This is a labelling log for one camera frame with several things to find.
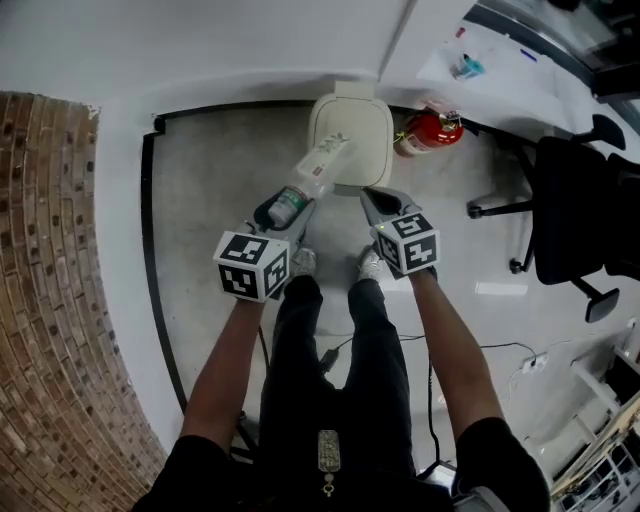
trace fire extinguisher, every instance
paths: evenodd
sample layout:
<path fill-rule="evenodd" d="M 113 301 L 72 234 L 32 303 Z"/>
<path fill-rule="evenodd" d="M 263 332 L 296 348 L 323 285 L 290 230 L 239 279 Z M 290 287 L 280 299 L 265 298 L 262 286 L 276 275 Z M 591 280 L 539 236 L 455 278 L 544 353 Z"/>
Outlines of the fire extinguisher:
<path fill-rule="evenodd" d="M 400 156 L 424 155 L 455 144 L 463 133 L 459 112 L 437 114 L 422 111 L 409 119 L 404 131 L 397 135 L 395 149 Z"/>

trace floor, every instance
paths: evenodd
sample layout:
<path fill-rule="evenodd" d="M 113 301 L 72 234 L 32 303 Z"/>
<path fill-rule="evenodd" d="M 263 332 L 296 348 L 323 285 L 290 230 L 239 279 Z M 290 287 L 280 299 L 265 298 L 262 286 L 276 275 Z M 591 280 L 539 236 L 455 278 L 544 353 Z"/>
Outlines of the floor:
<path fill-rule="evenodd" d="M 167 122 L 156 139 L 153 168 L 155 252 L 162 307 L 180 377 L 187 395 L 215 344 L 233 299 L 215 281 L 212 255 L 223 230 L 233 230 L 265 198 L 285 185 L 304 155 L 310 108 L 231 109 Z M 467 201 L 495 203 L 527 196 L 517 162 L 487 135 L 465 133 L 455 146 L 415 159 L 395 157 L 389 186 L 409 192 L 441 233 L 440 284 L 480 344 L 520 342 L 549 354 L 544 372 L 518 370 L 529 352 L 521 347 L 487 349 L 494 385 L 516 435 L 555 471 L 567 458 L 567 428 L 591 393 L 570 362 L 595 346 L 623 344 L 630 319 L 638 314 L 640 285 L 603 271 L 588 278 L 600 290 L 619 287 L 616 310 L 586 324 L 585 297 L 572 285 L 545 287 L 532 268 L 513 276 L 507 262 L 523 255 L 530 216 L 470 220 Z M 325 302 L 317 328 L 320 355 L 353 332 L 346 309 L 352 265 L 365 244 L 368 226 L 359 201 L 327 196 L 308 230 L 318 251 L 317 280 Z M 404 334 L 422 334 L 417 308 L 405 280 L 386 275 L 382 287 L 389 316 Z M 263 320 L 268 336 L 278 303 L 269 301 Z M 403 343 L 411 384 L 414 451 L 419 468 L 433 460 L 427 426 L 428 352 L 424 340 Z M 256 346 L 245 411 L 257 418 L 265 366 Z M 595 357 L 596 366 L 606 357 Z M 344 383 L 350 354 L 342 350 L 329 379 Z M 434 382 L 434 423 L 442 459 L 455 449 L 440 388 Z"/>

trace black trim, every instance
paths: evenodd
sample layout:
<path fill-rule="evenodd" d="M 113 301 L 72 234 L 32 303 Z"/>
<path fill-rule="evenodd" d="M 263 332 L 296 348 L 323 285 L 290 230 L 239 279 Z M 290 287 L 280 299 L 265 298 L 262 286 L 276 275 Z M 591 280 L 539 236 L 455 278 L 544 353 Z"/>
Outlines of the black trim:
<path fill-rule="evenodd" d="M 147 134 L 142 139 L 142 158 L 140 169 L 140 218 L 142 221 L 142 249 L 144 252 L 144 263 L 147 270 L 147 283 L 149 285 L 149 297 L 151 298 L 151 308 L 153 318 L 156 321 L 160 348 L 169 371 L 169 377 L 176 392 L 176 397 L 182 412 L 187 408 L 187 396 L 182 387 L 182 380 L 178 373 L 176 360 L 173 357 L 173 350 L 169 342 L 169 333 L 164 323 L 162 313 L 162 302 L 160 300 L 160 289 L 158 288 L 158 273 L 156 272 L 156 256 L 153 243 L 153 194 L 151 180 L 153 176 L 153 150 L 155 137 L 164 134 L 164 119 L 156 118 L 154 128 L 158 132 Z"/>
<path fill-rule="evenodd" d="M 246 109 L 246 108 L 282 108 L 282 107 L 312 107 L 315 104 L 313 100 L 300 100 L 300 101 L 260 101 L 260 102 L 247 102 L 247 103 L 233 103 L 227 105 L 215 105 L 211 107 L 201 107 L 188 110 L 180 110 L 177 112 L 169 112 L 154 119 L 155 131 L 144 136 L 142 142 L 142 166 L 141 166 L 141 191 L 140 191 L 140 209 L 142 218 L 142 243 L 144 249 L 145 266 L 147 271 L 147 282 L 149 284 L 149 296 L 151 298 L 151 306 L 153 308 L 153 316 L 156 322 L 156 328 L 158 330 L 158 338 L 160 339 L 160 346 L 164 355 L 165 362 L 167 364 L 167 370 L 171 377 L 173 388 L 176 392 L 176 397 L 180 403 L 180 407 L 184 411 L 187 405 L 187 398 L 182 387 L 182 381 L 180 374 L 176 366 L 175 358 L 173 356 L 173 350 L 169 341 L 169 334 L 164 322 L 164 315 L 162 312 L 162 302 L 160 300 L 160 290 L 158 288 L 158 276 L 156 273 L 155 265 L 155 247 L 153 243 L 153 204 L 152 204 L 152 191 L 151 191 L 151 179 L 153 171 L 153 150 L 154 139 L 158 135 L 165 133 L 166 120 L 177 119 L 180 117 L 186 117 L 196 114 L 206 114 L 211 112 L 218 112 L 221 110 L 232 109 Z M 640 134 L 640 114 L 630 107 L 626 103 L 614 103 L 611 105 L 633 128 Z M 396 117 L 400 117 L 401 120 L 410 115 L 418 114 L 421 111 L 406 107 L 393 107 L 389 106 L 389 109 Z M 470 119 L 462 118 L 462 125 L 465 129 L 469 130 L 476 135 L 479 132 L 486 132 L 496 138 L 499 143 L 506 143 L 507 146 L 522 145 L 535 147 L 536 143 L 528 139 L 522 138 L 518 135 L 486 126 Z"/>
<path fill-rule="evenodd" d="M 272 100 L 272 101 L 248 101 L 245 103 L 225 103 L 222 105 L 211 105 L 208 107 L 189 108 L 187 110 L 178 110 L 176 112 L 167 112 L 156 116 L 155 123 L 162 122 L 162 132 L 164 135 L 164 126 L 167 119 L 177 119 L 185 116 L 193 116 L 196 114 L 211 114 L 212 112 L 220 112 L 221 110 L 241 110 L 243 108 L 284 108 L 284 107 L 313 107 L 315 100 Z"/>
<path fill-rule="evenodd" d="M 640 63 L 598 71 L 593 92 L 600 103 L 640 98 Z"/>

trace white wall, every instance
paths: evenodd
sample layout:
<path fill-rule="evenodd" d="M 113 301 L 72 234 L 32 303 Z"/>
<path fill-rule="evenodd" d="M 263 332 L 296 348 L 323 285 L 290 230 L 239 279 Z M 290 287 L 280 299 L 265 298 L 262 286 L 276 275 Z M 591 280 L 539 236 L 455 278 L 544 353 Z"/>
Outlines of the white wall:
<path fill-rule="evenodd" d="M 4 0 L 0 89 L 102 104 L 260 70 L 377 77 L 407 0 Z"/>

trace bottle label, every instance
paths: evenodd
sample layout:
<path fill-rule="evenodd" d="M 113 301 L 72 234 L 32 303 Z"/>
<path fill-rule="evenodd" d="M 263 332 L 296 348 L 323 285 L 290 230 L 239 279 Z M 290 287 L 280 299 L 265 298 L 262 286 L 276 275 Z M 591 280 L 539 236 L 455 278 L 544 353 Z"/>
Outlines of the bottle label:
<path fill-rule="evenodd" d="M 288 186 L 280 194 L 279 201 L 290 203 L 296 210 L 300 211 L 307 204 L 308 199 L 307 196 L 302 192 L 302 190 Z"/>

